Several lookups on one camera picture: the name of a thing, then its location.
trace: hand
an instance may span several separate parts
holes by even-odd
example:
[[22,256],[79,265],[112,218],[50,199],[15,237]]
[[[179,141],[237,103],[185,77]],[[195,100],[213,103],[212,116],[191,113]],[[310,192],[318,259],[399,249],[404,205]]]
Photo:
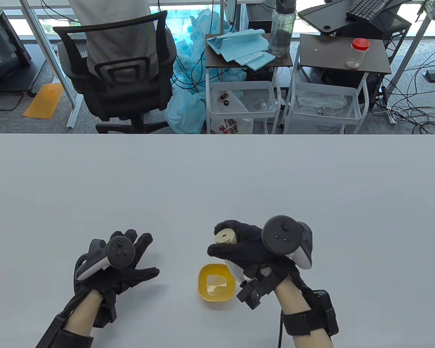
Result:
[[261,270],[269,267],[280,282],[286,277],[292,277],[294,284],[302,291],[311,292],[300,277],[295,263],[287,256],[280,256],[270,252],[262,242],[262,229],[254,225],[247,225],[235,220],[227,220],[217,224],[214,234],[225,228],[234,230],[236,244],[213,244],[208,247],[208,255],[234,262],[244,270],[249,278],[261,278]]
[[[106,270],[100,269],[95,274],[81,281],[75,280],[74,278],[75,293],[77,293],[82,287],[88,287],[90,289],[98,291],[100,295],[103,296],[102,306],[105,305],[108,310],[114,308],[114,305],[116,303],[116,295],[120,295],[127,289],[133,288],[142,282],[151,280],[158,276],[158,274],[160,273],[159,269],[155,267],[146,268],[143,270],[135,269],[143,253],[145,252],[147,247],[153,242],[153,237],[151,234],[142,234],[138,238],[137,242],[135,242],[135,240],[137,239],[137,232],[135,232],[135,230],[127,230],[125,234],[120,231],[116,231],[111,235],[110,239],[116,236],[127,237],[131,240],[132,243],[134,243],[135,256],[131,264],[123,269],[115,269],[113,267],[108,267]],[[75,270],[77,270],[86,259],[87,254],[82,255],[77,260]]]

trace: plastic jar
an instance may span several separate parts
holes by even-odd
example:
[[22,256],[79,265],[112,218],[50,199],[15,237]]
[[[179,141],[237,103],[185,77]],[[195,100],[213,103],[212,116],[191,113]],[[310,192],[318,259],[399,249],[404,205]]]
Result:
[[350,69],[359,68],[364,62],[364,57],[369,50],[370,42],[365,38],[356,38],[351,45],[350,54],[347,59],[347,67]]
[[297,18],[294,0],[276,0],[272,13],[269,53],[276,57],[286,56],[290,52],[293,25]]

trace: white metal cart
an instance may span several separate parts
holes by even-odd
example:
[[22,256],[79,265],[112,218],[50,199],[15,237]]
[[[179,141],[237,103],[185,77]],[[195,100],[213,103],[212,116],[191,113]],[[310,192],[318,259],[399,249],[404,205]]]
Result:
[[[369,40],[370,48],[363,64],[356,70],[346,66],[353,38],[331,37],[325,35],[300,35],[292,79],[287,95],[290,101],[286,106],[284,134],[289,132],[290,121],[297,120],[316,124],[339,125],[344,133],[346,125],[353,125],[357,134],[369,111],[369,98],[364,98],[363,111],[360,111],[358,97],[363,91],[369,95],[367,76],[369,73],[391,74],[390,64],[381,40]],[[332,69],[362,73],[359,86],[342,87],[327,84],[302,83],[296,81],[297,63],[299,66]]]
[[[263,37],[269,40],[270,34]],[[218,35],[206,35],[212,38]],[[211,119],[262,119],[264,132],[268,134],[267,119],[274,118],[272,134],[276,133],[281,109],[281,89],[278,69],[293,65],[292,58],[287,55],[276,58],[266,67],[273,68],[272,81],[211,82],[212,71],[225,71],[228,68],[242,68],[234,61],[226,62],[206,44],[206,129],[211,133]],[[227,93],[227,103],[219,101],[219,97]]]

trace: folded blue paper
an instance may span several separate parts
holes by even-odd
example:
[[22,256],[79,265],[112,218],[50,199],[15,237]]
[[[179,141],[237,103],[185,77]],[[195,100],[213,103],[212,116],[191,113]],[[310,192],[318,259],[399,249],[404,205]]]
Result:
[[254,71],[262,68],[264,65],[266,65],[267,63],[272,62],[274,59],[276,59],[275,56],[273,56],[270,53],[267,52],[263,52],[262,56],[260,56],[259,58],[247,63],[247,67],[253,69]]
[[208,38],[207,41],[214,52],[221,54],[226,62],[230,62],[251,53],[266,51],[269,43],[262,34],[264,34],[262,29],[248,29]]
[[247,65],[248,63],[251,63],[254,60],[257,60],[258,58],[261,58],[263,55],[264,55],[264,51],[250,53],[250,54],[247,54],[246,56],[239,57],[239,58],[235,59],[235,62],[244,66],[244,65]]

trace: office chair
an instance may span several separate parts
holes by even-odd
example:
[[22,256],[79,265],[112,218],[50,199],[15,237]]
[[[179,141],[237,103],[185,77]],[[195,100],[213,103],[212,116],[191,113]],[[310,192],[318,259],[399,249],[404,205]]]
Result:
[[[166,16],[167,11],[161,11],[117,23],[53,28],[62,40],[58,44],[62,69],[71,79],[74,89],[84,96],[89,111],[101,121],[115,117],[131,121],[130,125],[97,124],[98,133],[151,133],[168,126],[165,121],[145,124],[142,119],[148,111],[166,109],[173,94],[170,79],[177,51],[173,36],[166,28]],[[142,25],[149,25],[151,34],[153,25],[156,27],[158,66],[156,68],[154,62],[154,76],[150,76],[150,58],[132,58],[134,43],[130,41],[129,45],[126,40],[134,33],[133,41],[139,40],[135,43],[144,42],[146,37],[141,35],[146,27]],[[127,44],[127,47],[121,47],[121,44]],[[94,60],[92,53],[96,53],[95,66],[90,66]],[[103,57],[106,59],[113,55],[116,60],[104,61]]]

